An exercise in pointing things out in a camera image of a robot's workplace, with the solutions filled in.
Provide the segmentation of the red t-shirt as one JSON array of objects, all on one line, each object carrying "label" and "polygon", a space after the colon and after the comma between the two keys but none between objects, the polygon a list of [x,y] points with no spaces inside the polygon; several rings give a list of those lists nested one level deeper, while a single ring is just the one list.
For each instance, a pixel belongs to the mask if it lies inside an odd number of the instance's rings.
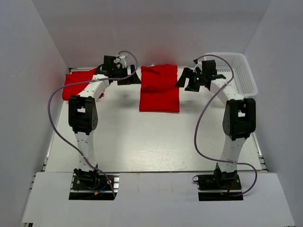
[{"label": "red t-shirt", "polygon": [[176,65],[156,65],[141,67],[140,112],[178,113],[179,88]]},{"label": "red t-shirt", "polygon": [[65,87],[62,92],[62,99],[68,101],[70,96],[80,95],[81,97],[93,97],[95,100],[100,98],[104,93],[104,90],[109,86],[107,80],[98,81],[93,83],[77,84],[79,82],[91,81],[95,74],[96,69],[88,71],[74,71],[71,74],[66,74],[65,85],[74,84],[69,87]]}]

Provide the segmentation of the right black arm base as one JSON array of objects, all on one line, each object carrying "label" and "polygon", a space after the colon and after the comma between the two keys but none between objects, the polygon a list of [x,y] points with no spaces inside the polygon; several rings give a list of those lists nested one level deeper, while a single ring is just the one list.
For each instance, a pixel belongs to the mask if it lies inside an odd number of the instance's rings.
[{"label": "right black arm base", "polygon": [[212,174],[195,175],[199,201],[242,201],[242,187],[237,171],[215,169]]}]

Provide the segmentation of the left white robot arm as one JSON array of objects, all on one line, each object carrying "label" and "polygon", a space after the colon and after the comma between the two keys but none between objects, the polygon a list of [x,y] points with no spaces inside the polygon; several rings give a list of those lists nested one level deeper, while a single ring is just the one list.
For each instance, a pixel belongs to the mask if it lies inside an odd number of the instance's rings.
[{"label": "left white robot arm", "polygon": [[136,73],[138,61],[127,66],[129,51],[121,51],[117,56],[104,56],[103,63],[96,68],[91,81],[77,95],[68,101],[68,123],[77,140],[79,169],[95,170],[98,164],[94,154],[94,130],[98,125],[96,101],[112,81],[118,85],[141,84]]}]

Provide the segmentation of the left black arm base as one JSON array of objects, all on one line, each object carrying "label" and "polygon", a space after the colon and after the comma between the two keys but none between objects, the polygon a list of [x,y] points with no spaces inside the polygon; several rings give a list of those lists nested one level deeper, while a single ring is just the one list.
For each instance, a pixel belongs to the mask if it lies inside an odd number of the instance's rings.
[{"label": "left black arm base", "polygon": [[96,170],[74,169],[69,193],[71,201],[113,201],[119,187],[119,175],[104,176]]}]

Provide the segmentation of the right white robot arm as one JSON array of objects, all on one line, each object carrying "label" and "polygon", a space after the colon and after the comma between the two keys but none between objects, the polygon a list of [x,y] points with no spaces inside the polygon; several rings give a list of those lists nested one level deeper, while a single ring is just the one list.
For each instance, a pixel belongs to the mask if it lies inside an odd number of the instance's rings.
[{"label": "right white robot arm", "polygon": [[217,161],[221,173],[235,173],[244,143],[256,129],[256,102],[245,98],[229,85],[229,80],[218,74],[215,60],[196,62],[196,67],[185,67],[175,87],[186,91],[199,92],[206,87],[225,105],[223,131],[225,142],[222,155]]}]

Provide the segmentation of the white plastic basket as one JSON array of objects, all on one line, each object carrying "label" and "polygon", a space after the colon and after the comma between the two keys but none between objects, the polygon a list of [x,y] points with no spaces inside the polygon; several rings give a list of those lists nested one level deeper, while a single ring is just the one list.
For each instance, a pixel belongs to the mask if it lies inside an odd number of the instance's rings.
[{"label": "white plastic basket", "polygon": [[[207,54],[219,56],[230,64],[234,72],[234,78],[230,82],[230,86],[240,95],[253,97],[258,93],[250,66],[243,54],[235,52],[210,52]],[[215,60],[217,73],[224,75],[227,80],[232,78],[231,69],[223,60],[213,56],[206,56],[203,60]]]}]

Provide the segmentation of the folded red t-shirt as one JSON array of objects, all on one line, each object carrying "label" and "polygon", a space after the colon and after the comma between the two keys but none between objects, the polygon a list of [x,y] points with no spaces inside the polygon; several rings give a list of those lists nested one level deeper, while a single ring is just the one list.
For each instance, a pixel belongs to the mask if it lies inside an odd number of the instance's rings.
[{"label": "folded red t-shirt", "polygon": [[66,74],[65,85],[74,84],[69,87],[65,87],[62,92],[62,99],[68,101],[70,96],[80,95],[81,97],[93,97],[95,100],[100,98],[104,93],[104,90],[109,86],[107,80],[98,81],[93,83],[77,84],[79,82],[91,81],[95,74],[96,69],[88,71],[74,71],[71,74]]}]

